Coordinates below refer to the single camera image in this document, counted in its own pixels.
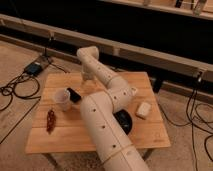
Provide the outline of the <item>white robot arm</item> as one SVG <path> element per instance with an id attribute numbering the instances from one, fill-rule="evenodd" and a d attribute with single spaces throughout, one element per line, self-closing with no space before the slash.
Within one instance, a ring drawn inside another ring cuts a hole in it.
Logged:
<path id="1" fill-rule="evenodd" d="M 150 171 L 113 116 L 131 102 L 134 97 L 131 86 L 122 76 L 98 61 L 97 47 L 80 48 L 77 56 L 82 65 L 106 87 L 103 91 L 87 95 L 80 104 L 82 119 L 105 171 Z"/>

